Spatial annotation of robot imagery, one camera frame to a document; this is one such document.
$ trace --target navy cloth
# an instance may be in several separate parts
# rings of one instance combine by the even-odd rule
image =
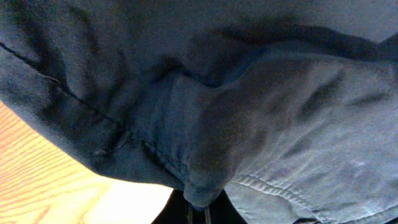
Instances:
[[[2,1],[0,100],[99,175],[199,207],[227,187],[248,223],[385,223],[398,217],[397,12],[387,0]],[[268,213],[251,190],[310,215],[284,216],[278,200]]]

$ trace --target fabric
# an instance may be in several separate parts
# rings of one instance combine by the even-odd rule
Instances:
[[[385,223],[398,217],[397,11],[1,1],[0,100],[93,172],[198,207],[226,188],[251,223]]]

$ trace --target wood grain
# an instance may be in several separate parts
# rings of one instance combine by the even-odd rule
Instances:
[[[92,173],[0,102],[0,224],[151,223],[171,191]]]

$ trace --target garment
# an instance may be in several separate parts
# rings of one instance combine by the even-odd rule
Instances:
[[[225,188],[248,223],[385,223],[398,217],[396,12],[2,1],[0,100],[99,175],[198,207]]]

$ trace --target wooden table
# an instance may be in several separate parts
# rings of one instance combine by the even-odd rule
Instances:
[[[92,173],[0,102],[0,224],[146,224],[171,191]]]

